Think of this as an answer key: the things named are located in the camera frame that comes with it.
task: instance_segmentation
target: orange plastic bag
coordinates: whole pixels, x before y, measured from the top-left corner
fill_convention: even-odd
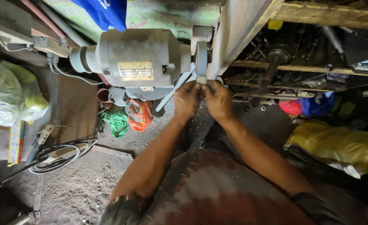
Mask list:
[[[151,108],[151,101],[130,100],[128,123],[132,129],[142,132],[151,124]]]

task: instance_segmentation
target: white plastic bag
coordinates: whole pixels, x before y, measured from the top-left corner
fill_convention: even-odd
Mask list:
[[[0,63],[1,126],[12,126],[19,120],[32,122],[43,116],[48,106],[32,73],[9,62]]]

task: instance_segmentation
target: left hand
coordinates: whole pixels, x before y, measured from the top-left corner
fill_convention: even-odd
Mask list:
[[[183,122],[187,122],[198,111],[198,92],[201,89],[201,84],[196,81],[187,82],[181,85],[174,92],[174,117]]]

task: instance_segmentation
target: brown shirt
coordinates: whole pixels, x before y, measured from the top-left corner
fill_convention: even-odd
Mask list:
[[[152,199],[125,195],[99,224],[346,224],[321,198],[291,199],[230,154],[186,152],[175,158]]]

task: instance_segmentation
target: hand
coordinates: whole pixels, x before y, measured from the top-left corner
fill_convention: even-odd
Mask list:
[[[207,109],[218,123],[233,117],[229,89],[216,80],[207,80],[207,85],[202,85],[202,90],[205,92]]]
[[[187,122],[198,111],[198,92],[201,84],[196,81],[184,83],[174,92],[174,118]]]

